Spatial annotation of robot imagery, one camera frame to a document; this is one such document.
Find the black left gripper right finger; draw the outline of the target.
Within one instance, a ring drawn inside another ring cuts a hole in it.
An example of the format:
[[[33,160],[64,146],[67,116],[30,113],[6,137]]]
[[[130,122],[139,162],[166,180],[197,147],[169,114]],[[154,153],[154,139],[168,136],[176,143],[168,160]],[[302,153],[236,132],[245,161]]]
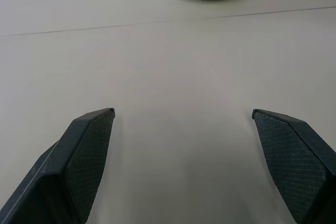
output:
[[[336,152],[305,121],[254,109],[270,175],[297,224],[336,224]]]

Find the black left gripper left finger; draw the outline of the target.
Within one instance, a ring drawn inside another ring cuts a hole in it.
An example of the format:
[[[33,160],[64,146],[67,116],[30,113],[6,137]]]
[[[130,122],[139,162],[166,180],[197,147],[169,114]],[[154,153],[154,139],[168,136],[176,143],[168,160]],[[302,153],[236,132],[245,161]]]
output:
[[[0,210],[0,224],[86,224],[106,164],[115,110],[74,119]]]

